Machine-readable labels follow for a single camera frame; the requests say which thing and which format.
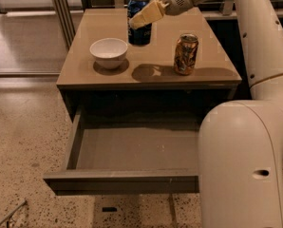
aluminum can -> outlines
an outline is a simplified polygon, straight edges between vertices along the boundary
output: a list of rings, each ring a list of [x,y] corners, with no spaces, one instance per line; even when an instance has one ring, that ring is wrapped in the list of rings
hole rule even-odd
[[[196,63],[198,37],[194,34],[182,34],[177,41],[174,58],[174,70],[180,75],[189,75]]]
[[[151,39],[152,24],[142,28],[132,29],[129,26],[129,20],[136,13],[138,13],[144,6],[149,3],[150,0],[130,0],[127,9],[127,23],[128,23],[128,41],[132,45],[147,45]]]

blue can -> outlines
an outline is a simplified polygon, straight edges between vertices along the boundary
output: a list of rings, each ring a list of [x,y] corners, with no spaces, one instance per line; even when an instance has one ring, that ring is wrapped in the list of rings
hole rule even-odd
[[[130,0],[128,3],[128,41],[132,45],[143,46],[150,43],[152,24],[138,29],[132,29],[129,26],[130,18],[142,10],[142,8],[146,6],[149,1],[150,0]]]

can label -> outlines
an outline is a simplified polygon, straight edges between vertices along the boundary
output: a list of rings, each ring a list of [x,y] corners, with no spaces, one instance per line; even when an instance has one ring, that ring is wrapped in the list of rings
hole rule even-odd
[[[151,28],[152,24],[142,28],[132,29],[129,26],[130,18],[138,13],[144,6],[149,3],[150,0],[130,0],[128,3],[127,10],[127,24],[128,24],[128,41],[132,45],[147,45],[151,39]]]
[[[174,58],[174,70],[180,75],[189,75],[196,63],[198,37],[194,34],[182,34],[177,41]]]

tabletop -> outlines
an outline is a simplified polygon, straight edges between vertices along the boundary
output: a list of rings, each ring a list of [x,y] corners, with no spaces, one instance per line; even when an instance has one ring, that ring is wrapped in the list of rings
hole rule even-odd
[[[197,61],[188,76],[173,70],[177,40],[183,33],[198,37]],[[133,46],[127,39],[126,9],[87,9],[66,57],[60,89],[234,88],[241,78],[198,8],[164,16],[152,24],[151,42]],[[126,60],[107,70],[95,63],[90,46],[103,38],[128,43]]]

metal frame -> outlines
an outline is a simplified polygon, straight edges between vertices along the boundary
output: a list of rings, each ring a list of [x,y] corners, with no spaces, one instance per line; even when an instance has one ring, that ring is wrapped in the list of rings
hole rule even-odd
[[[67,0],[52,0],[52,2],[59,18],[66,48],[69,49],[75,36],[75,28]]]
[[[58,77],[60,72],[0,72],[0,78]]]
[[[0,225],[2,225],[4,222],[6,222],[8,219],[10,219],[13,214],[16,213],[16,211],[18,209],[20,209],[22,206],[24,206],[25,204],[27,204],[26,200],[23,200],[21,203],[19,203],[12,211],[10,211],[7,215],[5,215],[1,220],[0,220]]]

